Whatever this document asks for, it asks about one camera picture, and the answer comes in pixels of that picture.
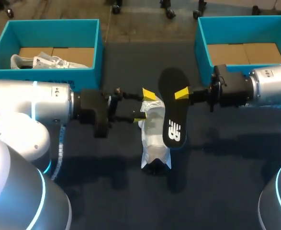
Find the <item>teal storage bin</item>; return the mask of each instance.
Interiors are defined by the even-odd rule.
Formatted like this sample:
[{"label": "teal storage bin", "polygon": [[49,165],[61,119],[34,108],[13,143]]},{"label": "teal storage bin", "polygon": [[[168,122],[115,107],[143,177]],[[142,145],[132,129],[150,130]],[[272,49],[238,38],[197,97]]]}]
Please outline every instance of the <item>teal storage bin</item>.
[{"label": "teal storage bin", "polygon": [[[22,47],[94,47],[86,69],[10,69],[11,56]],[[73,91],[98,89],[103,43],[99,20],[9,21],[0,36],[0,79],[69,83]]]},{"label": "teal storage bin", "polygon": [[[198,19],[195,55],[201,81],[209,85],[214,66],[207,45],[275,43],[281,54],[281,16],[201,17]],[[227,65],[230,72],[248,75],[252,69],[271,66]]]}]

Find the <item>glowing blue ring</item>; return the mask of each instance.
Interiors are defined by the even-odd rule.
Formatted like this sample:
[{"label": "glowing blue ring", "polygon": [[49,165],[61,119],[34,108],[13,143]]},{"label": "glowing blue ring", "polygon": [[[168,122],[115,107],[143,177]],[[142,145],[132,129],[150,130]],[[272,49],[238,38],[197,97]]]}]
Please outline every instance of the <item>glowing blue ring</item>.
[{"label": "glowing blue ring", "polygon": [[[33,87],[36,87],[36,86],[37,86],[37,81],[33,81]],[[32,98],[32,108],[31,108],[31,111],[32,111],[32,119],[36,120],[36,102],[34,101],[34,96]]]},{"label": "glowing blue ring", "polygon": [[276,176],[276,179],[275,179],[275,190],[276,190],[276,196],[277,196],[279,204],[281,206],[281,197],[280,197],[280,194],[279,194],[279,186],[278,186],[280,172],[281,172],[281,168],[280,168],[280,170],[279,170],[279,172]]},{"label": "glowing blue ring", "polygon": [[50,168],[51,168],[51,161],[50,161],[48,167],[44,170],[43,174],[46,174],[50,170]]},{"label": "glowing blue ring", "polygon": [[40,216],[41,210],[43,209],[44,202],[45,202],[45,179],[44,179],[44,176],[42,175],[42,173],[39,170],[38,170],[38,172],[39,172],[39,175],[41,177],[43,192],[42,192],[42,195],[41,195],[41,200],[40,200],[40,204],[38,206],[37,212],[36,212],[34,218],[32,219],[31,223],[29,224],[29,226],[26,228],[26,230],[31,230],[33,228],[33,226],[35,225],[35,223],[37,222],[37,220]]}]

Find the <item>shoe insole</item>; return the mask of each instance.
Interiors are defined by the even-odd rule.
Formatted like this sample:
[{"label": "shoe insole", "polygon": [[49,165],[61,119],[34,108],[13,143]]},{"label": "shoe insole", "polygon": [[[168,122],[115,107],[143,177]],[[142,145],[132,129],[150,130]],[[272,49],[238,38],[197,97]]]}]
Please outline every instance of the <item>shoe insole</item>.
[{"label": "shoe insole", "polygon": [[190,86],[184,72],[178,68],[162,71],[158,90],[165,104],[163,140],[170,149],[179,149],[186,140],[186,119],[189,99],[175,100],[175,93]]}]

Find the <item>white sneaker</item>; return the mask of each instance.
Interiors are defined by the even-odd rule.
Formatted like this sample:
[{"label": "white sneaker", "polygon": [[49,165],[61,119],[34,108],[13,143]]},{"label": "white sneaker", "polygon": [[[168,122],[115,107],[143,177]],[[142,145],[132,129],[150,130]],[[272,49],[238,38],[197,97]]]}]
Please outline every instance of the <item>white sneaker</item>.
[{"label": "white sneaker", "polygon": [[57,56],[41,52],[34,58],[25,58],[17,54],[11,57],[11,69],[72,69],[88,68],[87,66],[65,61]]},{"label": "white sneaker", "polygon": [[170,149],[163,141],[164,103],[159,98],[153,102],[143,101],[140,111],[147,114],[146,120],[138,122],[144,148],[141,168],[146,166],[153,174],[159,173],[165,166],[171,169]]}]

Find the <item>black table surface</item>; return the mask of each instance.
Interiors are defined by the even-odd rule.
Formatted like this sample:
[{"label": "black table surface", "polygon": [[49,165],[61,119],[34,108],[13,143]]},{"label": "black table surface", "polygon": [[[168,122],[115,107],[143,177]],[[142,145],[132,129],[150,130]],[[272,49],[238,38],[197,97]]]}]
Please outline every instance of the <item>black table surface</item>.
[{"label": "black table surface", "polygon": [[[103,89],[157,93],[166,67],[179,67],[200,84],[193,43],[108,44]],[[139,109],[122,102],[119,113]],[[281,165],[281,110],[191,107],[188,143],[171,152],[167,176],[140,170],[137,124],[116,123],[108,139],[71,122],[57,183],[73,209],[71,230],[259,230],[257,205],[265,184]],[[53,158],[58,130],[50,130]]]}]

